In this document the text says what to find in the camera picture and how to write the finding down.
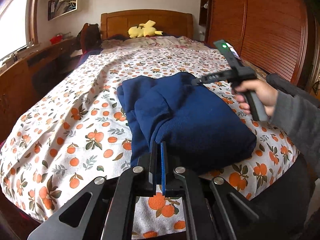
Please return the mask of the right hand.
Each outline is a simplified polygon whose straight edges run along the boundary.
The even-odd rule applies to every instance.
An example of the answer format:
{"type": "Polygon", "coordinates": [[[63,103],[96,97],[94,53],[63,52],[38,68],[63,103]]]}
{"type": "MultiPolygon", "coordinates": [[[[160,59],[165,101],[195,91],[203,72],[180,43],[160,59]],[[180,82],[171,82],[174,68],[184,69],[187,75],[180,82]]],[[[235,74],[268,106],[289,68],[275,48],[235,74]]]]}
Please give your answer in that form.
{"type": "Polygon", "coordinates": [[[262,102],[265,112],[269,117],[272,117],[277,103],[278,91],[271,87],[268,83],[259,79],[243,81],[237,87],[232,89],[232,94],[235,95],[236,101],[240,104],[241,109],[246,114],[251,114],[251,108],[244,98],[244,92],[247,90],[254,91],[262,102]]]}

